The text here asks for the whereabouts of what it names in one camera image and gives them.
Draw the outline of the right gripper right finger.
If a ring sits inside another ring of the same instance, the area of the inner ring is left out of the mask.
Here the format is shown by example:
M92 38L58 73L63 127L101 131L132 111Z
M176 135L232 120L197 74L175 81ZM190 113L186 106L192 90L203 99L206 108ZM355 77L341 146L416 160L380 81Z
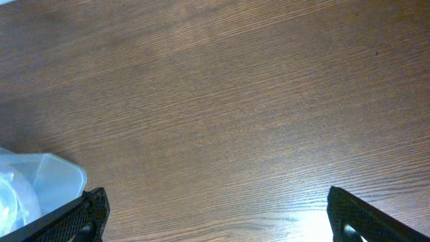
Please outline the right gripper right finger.
M406 226L340 187L332 186L327 214L334 242L429 242L429 237Z

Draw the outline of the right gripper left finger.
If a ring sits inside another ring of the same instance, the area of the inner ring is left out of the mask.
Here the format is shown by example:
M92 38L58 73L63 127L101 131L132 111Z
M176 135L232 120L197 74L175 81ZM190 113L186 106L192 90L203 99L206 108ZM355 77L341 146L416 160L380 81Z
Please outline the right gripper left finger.
M1 242L102 242L110 214L103 188L95 188L34 222L1 238Z

